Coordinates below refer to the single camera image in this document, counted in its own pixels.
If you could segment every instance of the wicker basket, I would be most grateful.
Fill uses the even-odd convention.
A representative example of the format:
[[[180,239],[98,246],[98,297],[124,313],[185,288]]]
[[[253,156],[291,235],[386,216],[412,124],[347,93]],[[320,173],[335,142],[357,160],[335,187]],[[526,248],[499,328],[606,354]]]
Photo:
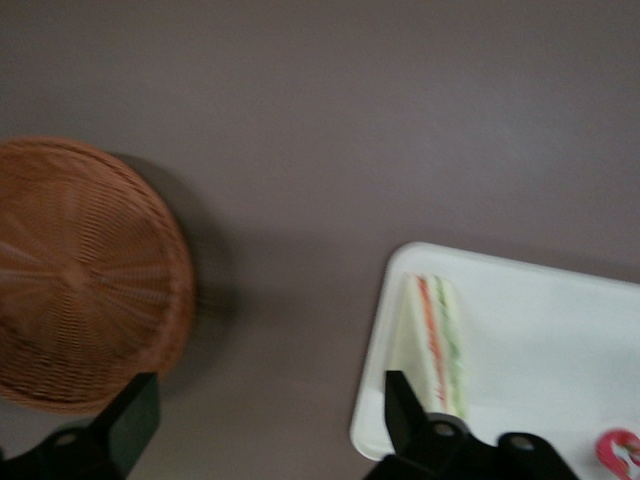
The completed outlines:
[[[177,362],[193,310],[178,225],[134,171],[66,139],[0,145],[1,395],[100,410]]]

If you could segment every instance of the white tray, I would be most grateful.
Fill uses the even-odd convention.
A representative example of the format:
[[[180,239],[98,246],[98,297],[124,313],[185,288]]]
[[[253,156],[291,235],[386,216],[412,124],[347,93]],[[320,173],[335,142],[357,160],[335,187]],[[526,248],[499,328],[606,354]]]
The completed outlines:
[[[391,258],[351,425],[378,460],[392,451],[383,378],[405,273],[439,275],[461,313],[468,418],[494,445],[507,431],[550,441],[581,479],[610,479],[604,430],[640,434],[640,286],[425,243]]]

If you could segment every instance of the table surface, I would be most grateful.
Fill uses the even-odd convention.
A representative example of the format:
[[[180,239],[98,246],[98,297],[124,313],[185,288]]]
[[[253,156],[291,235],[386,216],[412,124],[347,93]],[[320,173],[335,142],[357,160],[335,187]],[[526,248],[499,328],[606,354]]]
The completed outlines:
[[[200,271],[131,478],[362,478],[349,423],[407,242],[640,281],[639,20],[634,2],[2,2],[0,137],[128,162]],[[72,420],[0,401],[0,445]]]

